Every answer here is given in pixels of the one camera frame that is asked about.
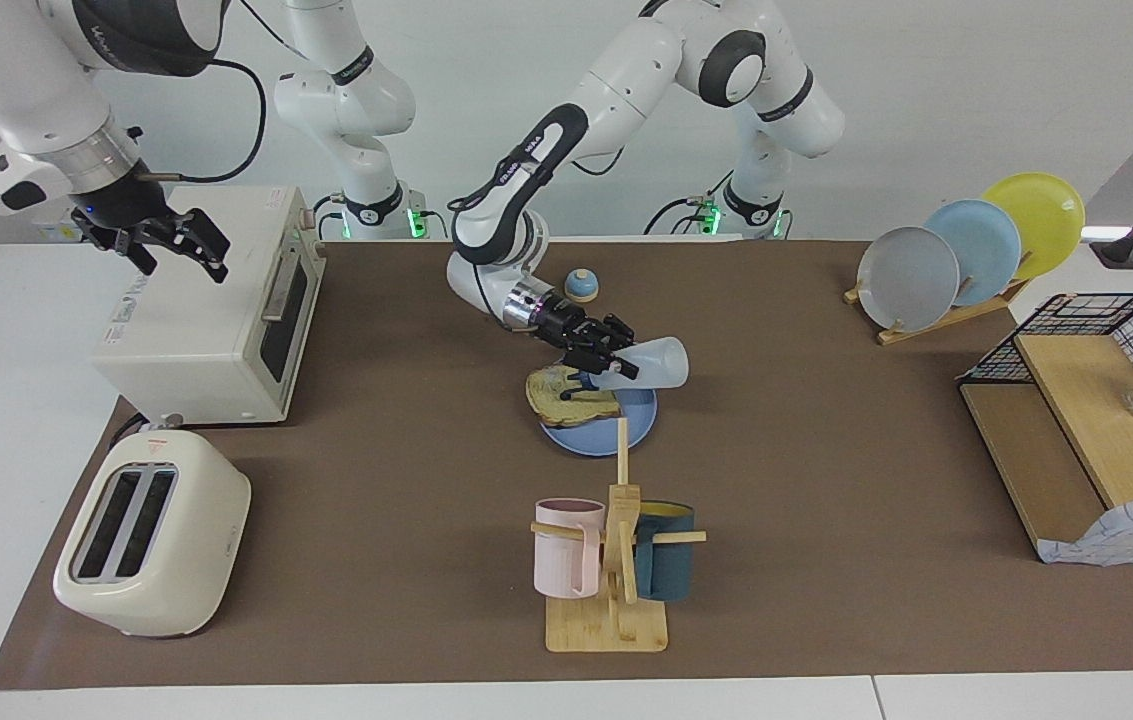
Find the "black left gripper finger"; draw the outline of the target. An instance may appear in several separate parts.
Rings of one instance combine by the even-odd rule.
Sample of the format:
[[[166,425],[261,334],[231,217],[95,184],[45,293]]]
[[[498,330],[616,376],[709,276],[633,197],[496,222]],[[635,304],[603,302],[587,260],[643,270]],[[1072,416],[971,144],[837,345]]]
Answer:
[[[615,314],[607,314],[600,320],[585,316],[581,320],[581,338],[595,346],[631,346],[634,345],[634,329]]]
[[[639,376],[638,365],[629,359],[585,346],[566,348],[566,366],[574,369],[566,374],[569,393],[633,387]]]

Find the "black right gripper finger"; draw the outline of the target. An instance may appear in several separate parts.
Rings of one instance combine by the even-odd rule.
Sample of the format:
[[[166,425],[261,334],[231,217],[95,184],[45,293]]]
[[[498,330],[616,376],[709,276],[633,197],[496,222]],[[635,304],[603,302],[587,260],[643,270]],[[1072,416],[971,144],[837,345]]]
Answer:
[[[137,240],[135,229],[114,231],[109,228],[92,228],[91,243],[96,249],[112,251],[122,259],[131,261],[144,276],[151,276],[156,270],[156,259]]]
[[[162,218],[162,245],[178,255],[195,260],[211,281],[225,281],[229,273],[225,255],[231,249],[231,242],[201,207]]]

